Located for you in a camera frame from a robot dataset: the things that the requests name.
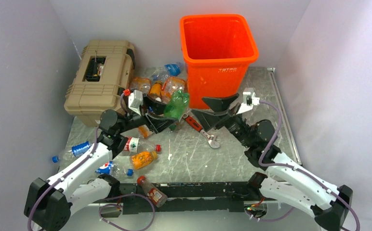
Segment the green plastic bottle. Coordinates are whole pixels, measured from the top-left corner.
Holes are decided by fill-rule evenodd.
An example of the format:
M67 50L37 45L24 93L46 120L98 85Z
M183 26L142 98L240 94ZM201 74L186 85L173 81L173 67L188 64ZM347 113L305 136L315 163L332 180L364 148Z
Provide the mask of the green plastic bottle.
M184 114L184 111L188 108L190 102L190 95L183 90L175 91L170 101L167 103L164 109L164 117L175 118L177 121L169 126L171 131L174 131L179 124L179 121Z

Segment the red label bottle red cap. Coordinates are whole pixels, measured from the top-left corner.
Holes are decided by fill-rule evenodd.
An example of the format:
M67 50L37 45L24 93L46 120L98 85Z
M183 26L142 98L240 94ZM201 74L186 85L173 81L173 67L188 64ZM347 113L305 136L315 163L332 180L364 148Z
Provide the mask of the red label bottle red cap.
M129 137L123 150L130 153L151 151L156 151L157 153L159 153L161 151L161 145L155 144L154 142L143 138Z

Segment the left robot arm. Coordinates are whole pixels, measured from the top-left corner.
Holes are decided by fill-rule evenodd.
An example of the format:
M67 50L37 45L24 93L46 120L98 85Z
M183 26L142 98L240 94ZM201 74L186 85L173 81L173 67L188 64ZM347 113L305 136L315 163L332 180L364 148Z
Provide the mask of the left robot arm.
M35 227L41 231L58 231L71 215L88 204L100 199L116 201L120 196L120 182L113 176L103 174L86 186L81 183L124 150L128 138L122 133L142 125L160 133L177 121L162 117L165 104L147 95L131 93L128 102L128 113L113 109L101 113L95 140L87 152L47 180L37 178L31 183L24 208L29 231Z

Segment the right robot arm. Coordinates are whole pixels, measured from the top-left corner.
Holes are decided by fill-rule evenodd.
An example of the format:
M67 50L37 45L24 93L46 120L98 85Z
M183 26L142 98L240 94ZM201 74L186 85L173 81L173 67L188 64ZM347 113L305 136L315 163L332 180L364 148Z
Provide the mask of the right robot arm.
M280 125L263 119L249 125L243 113L264 101L245 91L243 102L230 107L237 95L226 98L205 97L209 110L192 110L205 131L226 128L242 146L248 161L262 172L256 172L247 184L250 198L261 197L286 203L310 215L324 230L342 231L351 213L360 229L360 222L351 207L353 191L346 185L336 186L300 166L275 145Z

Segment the orange plastic bin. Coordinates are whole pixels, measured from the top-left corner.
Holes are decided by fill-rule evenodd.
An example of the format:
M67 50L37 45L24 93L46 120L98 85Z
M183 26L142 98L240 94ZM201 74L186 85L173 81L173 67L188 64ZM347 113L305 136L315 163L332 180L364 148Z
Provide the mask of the orange plastic bin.
M246 19L239 14L188 15L180 19L190 108L207 109L203 97L238 92L259 51Z

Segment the clear bottle orange label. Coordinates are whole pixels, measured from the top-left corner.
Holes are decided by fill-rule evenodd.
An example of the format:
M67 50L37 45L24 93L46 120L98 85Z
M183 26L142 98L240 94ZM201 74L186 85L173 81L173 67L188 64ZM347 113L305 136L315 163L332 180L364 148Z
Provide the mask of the clear bottle orange label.
M154 134L154 131L150 130L146 125L138 127L138 132L144 139Z

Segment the small orange juice bottle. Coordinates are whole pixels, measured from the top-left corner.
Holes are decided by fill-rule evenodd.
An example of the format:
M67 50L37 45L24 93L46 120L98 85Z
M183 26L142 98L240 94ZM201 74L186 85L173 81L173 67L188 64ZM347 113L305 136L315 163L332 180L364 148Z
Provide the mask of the small orange juice bottle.
M153 84L153 86L151 87L148 95L152 99L154 99L158 102L162 102L162 100L161 100L161 88L162 88L162 82L160 80L158 80Z

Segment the red adjustable wrench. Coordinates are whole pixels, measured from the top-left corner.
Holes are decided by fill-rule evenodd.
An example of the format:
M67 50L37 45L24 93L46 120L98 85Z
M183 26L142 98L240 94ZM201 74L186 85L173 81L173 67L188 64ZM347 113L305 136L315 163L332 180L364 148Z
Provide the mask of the red adjustable wrench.
M188 114L183 114L182 118L196 131L201 133L207 140L209 146L212 149L220 148L220 143L216 140L217 136L208 134L202 127L202 125Z

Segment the large orange label bottle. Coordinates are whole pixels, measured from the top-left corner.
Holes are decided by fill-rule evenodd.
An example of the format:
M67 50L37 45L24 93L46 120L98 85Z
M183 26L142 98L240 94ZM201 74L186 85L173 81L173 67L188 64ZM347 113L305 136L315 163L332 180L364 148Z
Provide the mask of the large orange label bottle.
M138 90L148 95L151 90L151 80L148 78L135 77L129 84L129 89L131 92Z

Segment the crushed orange label bottle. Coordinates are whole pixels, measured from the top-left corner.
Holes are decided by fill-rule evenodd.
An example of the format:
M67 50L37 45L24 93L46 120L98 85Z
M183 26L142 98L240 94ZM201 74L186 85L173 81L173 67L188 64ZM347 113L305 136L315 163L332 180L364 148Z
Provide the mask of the crushed orange label bottle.
M163 103L168 103L174 92L185 90L186 81L178 77L169 77L162 86L161 99Z

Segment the orange bottle yellow cap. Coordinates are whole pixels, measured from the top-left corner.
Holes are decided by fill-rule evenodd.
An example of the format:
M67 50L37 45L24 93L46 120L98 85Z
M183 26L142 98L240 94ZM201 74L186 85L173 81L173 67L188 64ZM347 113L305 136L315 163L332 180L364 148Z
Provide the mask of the orange bottle yellow cap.
M158 153L156 151L151 152L140 152L132 157L130 157L130 163L135 170L139 170L151 164L153 161L157 160Z

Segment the clear bottle blue label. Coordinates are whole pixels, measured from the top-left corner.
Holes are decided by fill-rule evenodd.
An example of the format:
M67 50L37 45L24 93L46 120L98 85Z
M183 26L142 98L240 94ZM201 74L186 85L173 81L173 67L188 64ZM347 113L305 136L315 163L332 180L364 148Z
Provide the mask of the clear bottle blue label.
M169 77L176 77L183 71L185 65L181 62L176 62L172 64L165 64L163 68L158 69L154 72L150 79L152 81L166 81Z

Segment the tan plastic toolbox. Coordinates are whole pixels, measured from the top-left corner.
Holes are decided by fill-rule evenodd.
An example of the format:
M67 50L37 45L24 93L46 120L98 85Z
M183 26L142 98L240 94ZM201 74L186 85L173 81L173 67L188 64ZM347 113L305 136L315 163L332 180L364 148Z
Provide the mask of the tan plastic toolbox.
M135 47L127 40L90 40L66 92L65 110L96 127L107 109L122 112L120 96L134 76Z

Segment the clear bottle blue cap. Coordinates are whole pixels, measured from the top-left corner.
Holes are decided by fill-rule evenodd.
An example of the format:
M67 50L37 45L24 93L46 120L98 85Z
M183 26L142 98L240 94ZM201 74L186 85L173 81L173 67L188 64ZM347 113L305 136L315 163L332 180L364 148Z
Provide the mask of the clear bottle blue cap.
M91 148L91 146L92 144L89 141L86 141L84 143L80 143L71 147L66 147L59 154L54 155L51 158L51 161L53 163L58 163L61 161L63 156L66 157L69 155L72 155L75 158L79 158L80 156L85 154Z

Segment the red cap bottle on rail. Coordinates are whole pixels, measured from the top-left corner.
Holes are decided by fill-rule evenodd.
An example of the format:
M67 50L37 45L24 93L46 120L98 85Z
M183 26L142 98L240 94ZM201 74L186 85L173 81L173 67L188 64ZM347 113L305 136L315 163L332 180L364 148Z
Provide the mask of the red cap bottle on rail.
M137 179L137 184L141 186L145 195L156 207L162 207L167 201L168 196L160 191L145 176L140 176Z

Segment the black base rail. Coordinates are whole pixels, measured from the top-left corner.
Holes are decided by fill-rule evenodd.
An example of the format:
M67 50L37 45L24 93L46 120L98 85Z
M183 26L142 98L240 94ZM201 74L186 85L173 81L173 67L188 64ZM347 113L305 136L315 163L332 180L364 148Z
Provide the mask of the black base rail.
M249 189L245 181L154 183L154 185L168 196L162 207L155 208L156 212L215 210L244 212L246 207L263 199L259 192ZM121 183L120 193L145 195L141 186L135 183ZM150 204L137 196L121 199L120 205L123 206L124 215L152 212Z

